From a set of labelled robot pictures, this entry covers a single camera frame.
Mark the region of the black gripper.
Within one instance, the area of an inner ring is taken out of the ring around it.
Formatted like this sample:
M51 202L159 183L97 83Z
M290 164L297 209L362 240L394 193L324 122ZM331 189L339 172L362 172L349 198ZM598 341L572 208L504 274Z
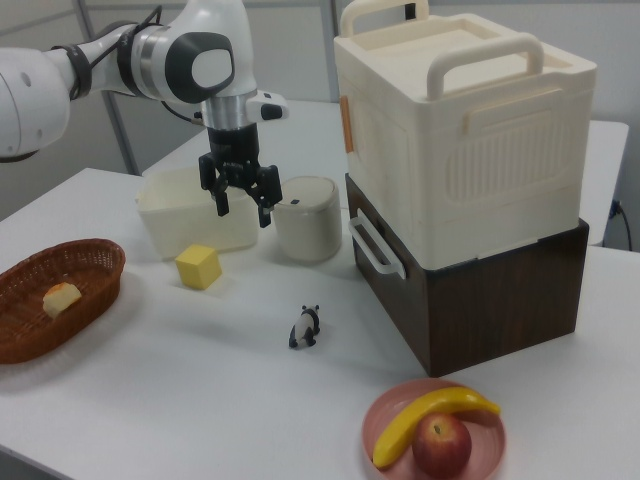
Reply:
M261 228L271 224L271 212L281 201L278 168L258 163L259 140L255 124L234 130L207 129L211 153L199 157L199 178L203 190L210 193L217 214L229 213L228 184L245 189L258 207ZM223 172L218 168L224 165Z

